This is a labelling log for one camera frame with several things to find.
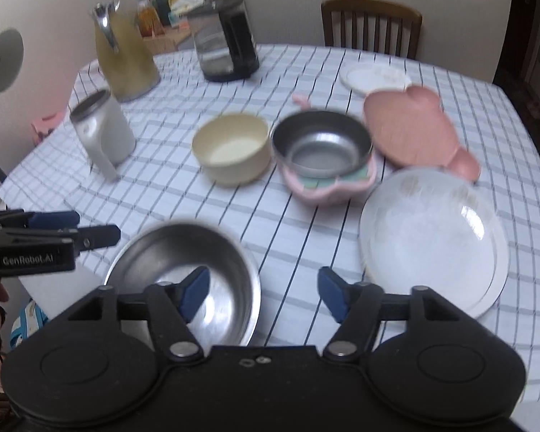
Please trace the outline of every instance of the dark door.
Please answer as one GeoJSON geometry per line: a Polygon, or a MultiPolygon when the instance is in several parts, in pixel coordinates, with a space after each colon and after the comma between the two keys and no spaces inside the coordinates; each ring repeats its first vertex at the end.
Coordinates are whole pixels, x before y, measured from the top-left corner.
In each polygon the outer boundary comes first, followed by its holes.
{"type": "Polygon", "coordinates": [[[498,68],[518,78],[526,56],[536,0],[512,0],[498,68]]]}

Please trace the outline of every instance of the bear-shaped pink plate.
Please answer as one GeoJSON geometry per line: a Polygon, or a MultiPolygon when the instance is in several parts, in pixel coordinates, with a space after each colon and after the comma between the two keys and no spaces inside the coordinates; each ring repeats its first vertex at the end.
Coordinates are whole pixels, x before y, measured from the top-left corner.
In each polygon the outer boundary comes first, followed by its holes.
{"type": "Polygon", "coordinates": [[[366,97],[363,111],[374,145],[397,166],[445,167],[470,182],[478,180],[480,165],[459,143],[434,91],[423,86],[378,91],[366,97]]]}

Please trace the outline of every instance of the yellow bowl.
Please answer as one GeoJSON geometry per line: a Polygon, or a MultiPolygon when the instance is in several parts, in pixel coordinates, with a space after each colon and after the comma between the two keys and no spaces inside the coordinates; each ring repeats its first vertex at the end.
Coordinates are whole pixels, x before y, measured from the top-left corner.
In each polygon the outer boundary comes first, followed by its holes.
{"type": "Polygon", "coordinates": [[[202,170],[220,185],[236,186],[259,177],[270,162],[270,128],[254,115],[216,117],[192,139],[192,153],[202,170]]]}

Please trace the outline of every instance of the small white plate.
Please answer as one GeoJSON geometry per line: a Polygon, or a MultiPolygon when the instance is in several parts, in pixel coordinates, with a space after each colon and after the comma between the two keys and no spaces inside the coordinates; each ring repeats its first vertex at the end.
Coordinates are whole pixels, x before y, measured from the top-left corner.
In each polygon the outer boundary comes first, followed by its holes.
{"type": "Polygon", "coordinates": [[[340,81],[348,89],[362,95],[386,89],[404,90],[412,84],[403,71],[380,63],[365,62],[342,66],[340,81]]]}
{"type": "Polygon", "coordinates": [[[508,243],[493,206],[466,181],[408,168],[376,188],[360,218],[366,276],[384,291],[427,285],[477,318],[508,276],[508,243]]]}

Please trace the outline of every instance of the gray round speaker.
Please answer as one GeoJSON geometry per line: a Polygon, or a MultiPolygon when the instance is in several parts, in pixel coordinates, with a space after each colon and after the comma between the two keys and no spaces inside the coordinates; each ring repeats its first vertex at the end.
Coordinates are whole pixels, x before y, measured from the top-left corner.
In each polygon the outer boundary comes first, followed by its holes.
{"type": "Polygon", "coordinates": [[[7,90],[20,72],[24,58],[22,36],[15,29],[0,33],[0,93],[7,90]]]}

